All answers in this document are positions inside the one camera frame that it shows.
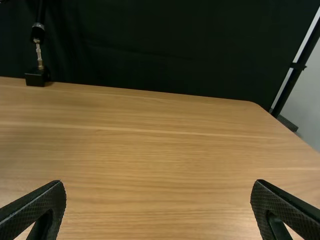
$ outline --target metal pole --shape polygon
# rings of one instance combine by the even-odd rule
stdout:
[[[318,19],[316,25],[314,26],[314,29],[312,30],[312,33],[306,42],[306,45],[304,49],[302,50],[302,53],[297,61],[297,65],[299,66],[305,66],[307,64],[307,61],[314,50],[317,41],[320,38],[320,18]],[[278,101],[276,102],[276,105],[271,113],[272,116],[277,118],[284,107],[292,89],[294,88],[301,72],[303,71],[303,68],[300,69],[293,69],[288,82],[286,83]]]

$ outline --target wooden table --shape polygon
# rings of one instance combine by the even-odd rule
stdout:
[[[247,101],[1,77],[0,165],[0,206],[62,180],[60,240],[258,240],[256,179],[320,207],[319,154]]]

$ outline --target metal rod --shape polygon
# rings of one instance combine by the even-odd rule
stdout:
[[[42,70],[44,69],[44,62],[42,60],[42,55],[41,55],[41,48],[40,48],[40,44],[39,43],[36,43],[36,55],[38,57],[37,61],[38,61],[38,69],[39,70]]]
[[[316,25],[314,26],[314,29],[312,30],[312,33],[306,42],[305,47],[302,50],[302,53],[297,61],[297,64],[301,66],[305,66],[307,64],[307,61],[314,50],[318,40],[320,38],[320,18],[317,20]],[[281,113],[282,108],[284,107],[286,101],[288,100],[288,97],[294,88],[302,69],[293,69],[278,101],[276,102],[276,105],[274,106],[274,109],[271,113],[272,116],[277,118],[279,114]]]

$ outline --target black backdrop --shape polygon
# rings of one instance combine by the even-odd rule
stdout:
[[[37,1],[0,5],[0,76],[36,65]],[[56,82],[239,99],[268,110],[320,0],[48,0]]]

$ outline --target white wall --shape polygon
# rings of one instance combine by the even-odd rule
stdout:
[[[306,40],[309,38],[319,16],[320,11],[318,10],[306,39],[301,45],[302,47],[306,44]],[[296,60],[301,53],[302,47],[297,54]],[[306,65],[307,68],[296,82],[282,109],[281,115],[296,124],[299,127],[297,134],[320,152],[320,40]]]

